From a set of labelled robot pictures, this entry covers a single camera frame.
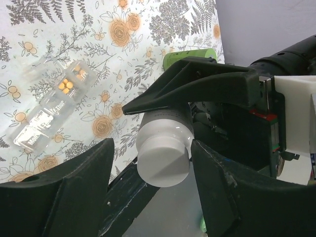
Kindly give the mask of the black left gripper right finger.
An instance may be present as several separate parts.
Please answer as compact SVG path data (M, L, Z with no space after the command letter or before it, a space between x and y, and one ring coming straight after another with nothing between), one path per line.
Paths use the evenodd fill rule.
M316 188L260 174L194 140L192 162L210 237L313 237Z

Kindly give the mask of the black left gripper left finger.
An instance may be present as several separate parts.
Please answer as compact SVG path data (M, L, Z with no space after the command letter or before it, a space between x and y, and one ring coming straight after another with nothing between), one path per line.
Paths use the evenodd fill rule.
M3 237L96 237L113 165L105 139L61 165L0 186Z

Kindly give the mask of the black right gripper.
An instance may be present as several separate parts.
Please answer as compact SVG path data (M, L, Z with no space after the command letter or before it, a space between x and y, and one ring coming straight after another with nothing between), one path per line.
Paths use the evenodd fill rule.
M240 107L259 99L254 69L189 56L172 64L122 111L133 115L191 102L196 140L227 161L276 178L286 148L285 101L273 100L267 110ZM205 102L217 103L206 107Z

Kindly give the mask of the white bottle cap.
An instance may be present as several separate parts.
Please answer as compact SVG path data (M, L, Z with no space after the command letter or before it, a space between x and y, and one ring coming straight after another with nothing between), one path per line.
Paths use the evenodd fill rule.
M188 150L175 138L149 139L138 152L137 171L152 186L175 186L185 180L190 172Z

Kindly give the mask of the white pill bottle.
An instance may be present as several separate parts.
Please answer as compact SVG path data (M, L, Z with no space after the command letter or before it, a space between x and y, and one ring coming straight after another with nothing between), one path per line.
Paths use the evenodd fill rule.
M144 113L136 137L136 148L155 136L168 136L181 141L189 150L194 139L193 120L188 104Z

